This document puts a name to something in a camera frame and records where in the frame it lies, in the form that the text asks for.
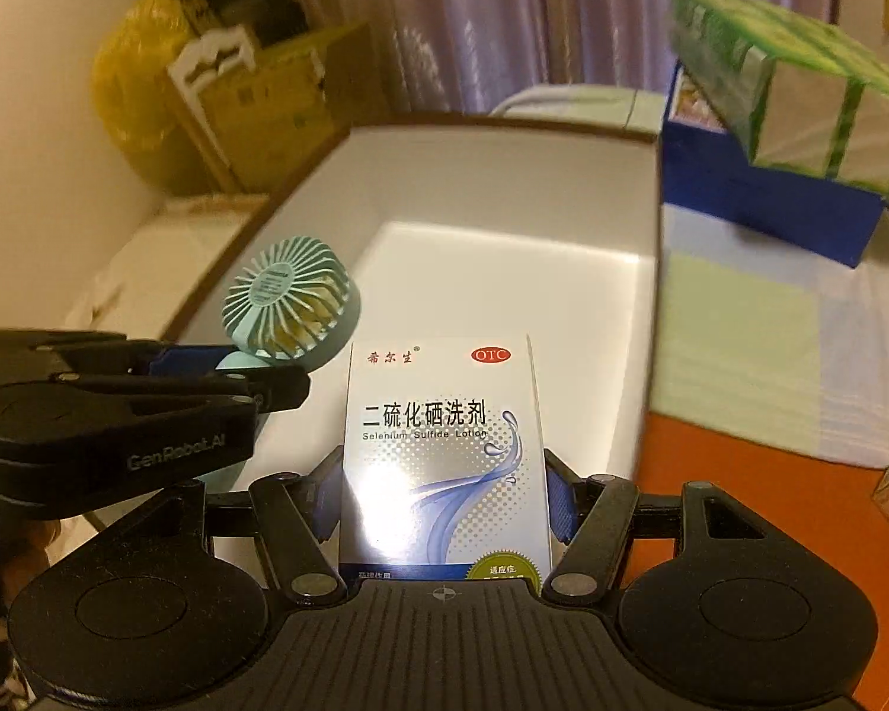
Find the mint handheld fan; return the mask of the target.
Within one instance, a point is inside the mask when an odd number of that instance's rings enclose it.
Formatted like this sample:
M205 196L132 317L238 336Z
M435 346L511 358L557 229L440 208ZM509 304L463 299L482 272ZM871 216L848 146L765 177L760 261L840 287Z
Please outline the mint handheld fan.
M359 315L358 286L332 247L292 236L264 249L229 286L221 321L234 351L219 366L314 373L350 342Z

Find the blue white lotion box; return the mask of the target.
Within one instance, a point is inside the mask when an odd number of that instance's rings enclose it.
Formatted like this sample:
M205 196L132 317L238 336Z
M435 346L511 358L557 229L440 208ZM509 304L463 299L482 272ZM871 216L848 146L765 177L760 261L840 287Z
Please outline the blue white lotion box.
M551 570L533 353L523 334L354 342L338 566L360 579Z

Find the cream printed bed sheet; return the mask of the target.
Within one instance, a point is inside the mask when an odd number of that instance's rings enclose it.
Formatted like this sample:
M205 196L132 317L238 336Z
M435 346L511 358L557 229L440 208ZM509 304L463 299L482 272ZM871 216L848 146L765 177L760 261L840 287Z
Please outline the cream printed bed sheet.
M97 271L63 326L128 337L165 334L203 276L266 201L264 194L171 197Z

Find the plaid pastel cloth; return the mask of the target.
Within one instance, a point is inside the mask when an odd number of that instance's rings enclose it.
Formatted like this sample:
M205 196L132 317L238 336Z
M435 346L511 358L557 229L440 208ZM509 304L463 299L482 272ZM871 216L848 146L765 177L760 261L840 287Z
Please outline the plaid pastel cloth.
M853 466L889 466L889 219L856 267L684 207L659 258L549 242L533 271L544 440L634 469L621 411Z

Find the yellow plastic bag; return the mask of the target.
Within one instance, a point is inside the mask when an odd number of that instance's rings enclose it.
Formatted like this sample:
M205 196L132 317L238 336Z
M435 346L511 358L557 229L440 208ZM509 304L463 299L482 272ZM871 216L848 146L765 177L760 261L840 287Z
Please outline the yellow plastic bag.
M108 138L139 178L171 196L210 189L202 158L162 88L168 66L193 38L180 0L139 0L92 61L92 104Z

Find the brown open shoe box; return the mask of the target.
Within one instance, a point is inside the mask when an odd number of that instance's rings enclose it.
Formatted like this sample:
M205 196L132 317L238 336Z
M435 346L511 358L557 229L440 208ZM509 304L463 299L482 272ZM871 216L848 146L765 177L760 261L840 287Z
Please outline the brown open shoe box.
M168 339L221 342L237 274L293 236L324 241L347 267L361 342L526 337L544 444L583 477L632 477L660 273L654 135L459 116L356 127L235 236Z

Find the brown cardboard boxes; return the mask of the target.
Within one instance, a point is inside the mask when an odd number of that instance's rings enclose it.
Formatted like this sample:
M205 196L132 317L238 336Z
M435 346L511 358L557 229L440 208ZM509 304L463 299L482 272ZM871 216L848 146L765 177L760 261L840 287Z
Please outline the brown cardboard boxes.
M314 29L298 0L180 2L194 39L237 24L255 39L253 71L234 69L200 93L207 127L163 75L168 108L219 188L274 190L330 136L388 114L364 24Z

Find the white carved wooden board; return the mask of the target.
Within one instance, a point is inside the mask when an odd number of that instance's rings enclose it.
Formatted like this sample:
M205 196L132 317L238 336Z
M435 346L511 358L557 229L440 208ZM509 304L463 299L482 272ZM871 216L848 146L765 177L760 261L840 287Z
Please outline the white carved wooden board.
M181 100L202 127L207 127L200 93L219 77L247 68L257 67L255 39L243 24L224 29L210 29L181 50L167 72Z

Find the blue flat box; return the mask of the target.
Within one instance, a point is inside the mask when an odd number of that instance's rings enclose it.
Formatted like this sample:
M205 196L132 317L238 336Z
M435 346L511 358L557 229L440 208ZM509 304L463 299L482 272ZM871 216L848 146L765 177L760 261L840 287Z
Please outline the blue flat box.
M885 202L849 186L754 167L677 65L661 119L663 201L745 226L845 267L859 265Z

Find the green wrapped tissue pack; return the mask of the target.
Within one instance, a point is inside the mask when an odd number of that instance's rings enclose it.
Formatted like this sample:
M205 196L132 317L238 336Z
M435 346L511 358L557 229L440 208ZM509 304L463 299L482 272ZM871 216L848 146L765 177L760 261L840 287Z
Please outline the green wrapped tissue pack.
M670 43L749 163L889 197L889 65L766 0L671 0Z

